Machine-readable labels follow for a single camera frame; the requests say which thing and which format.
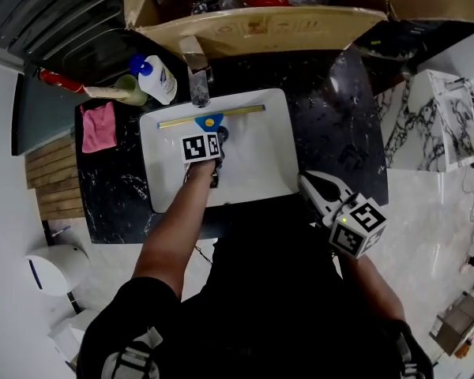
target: pink towel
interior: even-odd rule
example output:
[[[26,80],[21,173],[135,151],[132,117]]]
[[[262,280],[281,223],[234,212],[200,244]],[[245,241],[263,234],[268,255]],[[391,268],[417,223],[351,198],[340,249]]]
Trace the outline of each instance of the pink towel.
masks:
[[[102,107],[85,111],[81,105],[82,127],[82,152],[94,153],[105,148],[113,148],[116,141],[116,118],[114,105],[110,101]]]

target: white soap bottle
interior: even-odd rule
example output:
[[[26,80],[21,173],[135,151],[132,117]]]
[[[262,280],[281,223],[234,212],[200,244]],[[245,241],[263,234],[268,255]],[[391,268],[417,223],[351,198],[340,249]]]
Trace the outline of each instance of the white soap bottle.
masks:
[[[136,54],[130,61],[133,75],[138,74],[139,87],[163,105],[169,104],[177,93],[177,80],[155,54]]]

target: faucet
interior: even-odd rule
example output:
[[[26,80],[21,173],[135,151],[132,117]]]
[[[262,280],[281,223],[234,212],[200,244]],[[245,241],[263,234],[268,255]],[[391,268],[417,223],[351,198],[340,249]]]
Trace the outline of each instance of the faucet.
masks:
[[[207,107],[210,103],[209,83],[213,81],[213,75],[204,51],[196,36],[181,39],[179,46],[188,65],[191,103],[197,108]]]

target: white sink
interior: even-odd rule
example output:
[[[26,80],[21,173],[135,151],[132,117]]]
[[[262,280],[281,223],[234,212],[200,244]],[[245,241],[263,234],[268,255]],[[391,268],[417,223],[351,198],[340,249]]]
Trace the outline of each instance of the white sink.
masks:
[[[182,186],[185,169],[179,138],[203,132],[196,122],[159,129],[160,122],[218,111],[264,105],[265,110],[225,116],[229,132],[220,183],[208,206],[236,204],[297,193],[299,166],[288,105],[282,90],[271,88],[212,98],[205,108],[191,103],[144,114],[140,120],[142,153],[152,208],[164,213]]]

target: tile floor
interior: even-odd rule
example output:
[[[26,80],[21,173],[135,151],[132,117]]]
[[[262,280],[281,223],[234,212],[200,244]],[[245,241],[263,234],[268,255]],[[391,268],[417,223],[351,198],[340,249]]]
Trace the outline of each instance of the tile floor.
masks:
[[[473,197],[464,194],[465,169],[449,174],[388,170],[389,225],[382,240],[369,253],[404,303],[415,337],[433,360],[442,350],[428,336],[435,316],[463,290],[474,288],[474,268],[459,273],[470,250],[474,223],[469,220]],[[474,190],[474,169],[469,168],[465,189]],[[89,278],[73,290],[83,307],[102,310],[134,270],[141,244],[94,245],[85,220],[50,223],[53,231],[70,225],[57,242],[79,244],[88,254]],[[213,241],[200,241],[212,259]],[[195,250],[185,275],[183,299],[197,294],[209,275],[209,263]]]

